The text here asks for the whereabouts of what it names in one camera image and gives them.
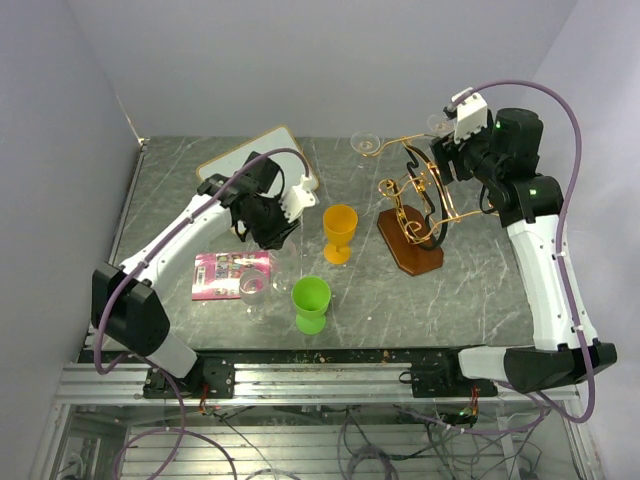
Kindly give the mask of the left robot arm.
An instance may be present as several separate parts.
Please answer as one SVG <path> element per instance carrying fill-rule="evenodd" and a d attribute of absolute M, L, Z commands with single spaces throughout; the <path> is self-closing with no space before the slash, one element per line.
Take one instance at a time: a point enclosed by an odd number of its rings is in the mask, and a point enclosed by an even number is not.
<path fill-rule="evenodd" d="M 143 249 L 118 265 L 101 264 L 92 276 L 91 322 L 96 330 L 93 362 L 106 375 L 102 347 L 111 338 L 130 354 L 169 374 L 168 384 L 182 397 L 203 387 L 199 356 L 171 330 L 162 300 L 182 266 L 202 249 L 239 224 L 241 238 L 252 236 L 263 250 L 279 250 L 298 227 L 303 211 L 317 203 L 308 165 L 299 179 L 283 182 L 269 193 L 282 169 L 277 150 L 254 154 L 230 176 L 209 176 L 198 186 L 186 208 Z"/>

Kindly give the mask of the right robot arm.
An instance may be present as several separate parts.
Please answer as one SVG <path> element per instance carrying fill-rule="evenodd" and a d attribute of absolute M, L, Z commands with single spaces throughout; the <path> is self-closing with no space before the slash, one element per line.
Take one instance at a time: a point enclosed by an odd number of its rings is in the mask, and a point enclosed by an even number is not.
<path fill-rule="evenodd" d="M 520 393 L 575 385 L 617 361 L 583 309 L 568 247 L 557 229 L 564 197 L 558 181 L 537 171 L 543 123 L 520 108 L 492 113 L 460 105 L 453 132 L 430 148 L 442 181 L 477 179 L 506 230 L 533 319 L 530 346 L 462 349 L 440 373 L 459 396 L 476 379 L 505 382 Z"/>

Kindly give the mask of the clear small wine glass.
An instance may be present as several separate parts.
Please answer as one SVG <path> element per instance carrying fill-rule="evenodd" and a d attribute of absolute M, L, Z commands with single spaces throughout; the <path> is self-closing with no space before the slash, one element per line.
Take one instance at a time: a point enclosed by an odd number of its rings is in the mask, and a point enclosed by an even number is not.
<path fill-rule="evenodd" d="M 445 137 L 455 130 L 455 121 L 444 113 L 432 114 L 427 119 L 427 126 L 437 137 Z"/>

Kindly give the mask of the clear tall wine glass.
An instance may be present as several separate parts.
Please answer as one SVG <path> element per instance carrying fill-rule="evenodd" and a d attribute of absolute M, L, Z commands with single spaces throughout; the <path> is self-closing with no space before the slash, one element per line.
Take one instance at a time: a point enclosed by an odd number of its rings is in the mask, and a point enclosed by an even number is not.
<path fill-rule="evenodd" d="M 357 164 L 359 170 L 363 170 L 369 164 L 370 160 L 375 159 L 379 155 L 382 146 L 380 138 L 368 132 L 354 133 L 351 136 L 350 145 L 359 156 Z"/>

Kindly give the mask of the clear front wine glass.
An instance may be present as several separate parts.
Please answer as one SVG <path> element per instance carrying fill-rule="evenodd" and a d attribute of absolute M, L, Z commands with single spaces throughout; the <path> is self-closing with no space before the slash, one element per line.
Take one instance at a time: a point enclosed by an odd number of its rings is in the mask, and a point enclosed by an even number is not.
<path fill-rule="evenodd" d="M 253 323 L 263 325 L 270 321 L 273 307 L 271 284 L 263 272 L 246 270 L 240 277 L 239 294 Z"/>

